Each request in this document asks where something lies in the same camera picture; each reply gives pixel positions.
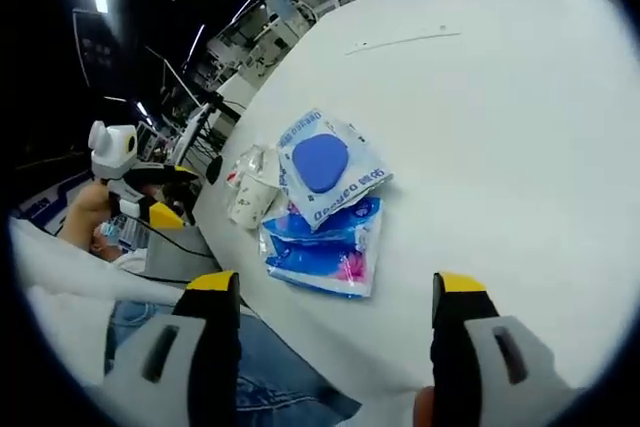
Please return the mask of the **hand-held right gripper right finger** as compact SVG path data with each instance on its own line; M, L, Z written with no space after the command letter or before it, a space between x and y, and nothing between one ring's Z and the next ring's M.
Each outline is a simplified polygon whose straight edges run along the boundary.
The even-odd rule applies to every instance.
M433 276L436 426L549 426L582 394L557 372L551 349L486 287L451 272Z

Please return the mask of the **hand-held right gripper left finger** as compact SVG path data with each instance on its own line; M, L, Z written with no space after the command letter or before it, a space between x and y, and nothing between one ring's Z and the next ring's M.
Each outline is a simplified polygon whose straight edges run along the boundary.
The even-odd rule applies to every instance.
M200 276L172 314L158 314L116 351L102 407L120 426L233 426L241 357L239 277Z

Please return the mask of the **person's right hand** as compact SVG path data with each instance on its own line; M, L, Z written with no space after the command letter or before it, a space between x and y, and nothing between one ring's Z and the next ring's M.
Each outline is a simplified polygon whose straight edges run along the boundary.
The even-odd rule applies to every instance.
M414 427L431 427L433 425L434 397L433 386L423 387L416 392L412 414Z

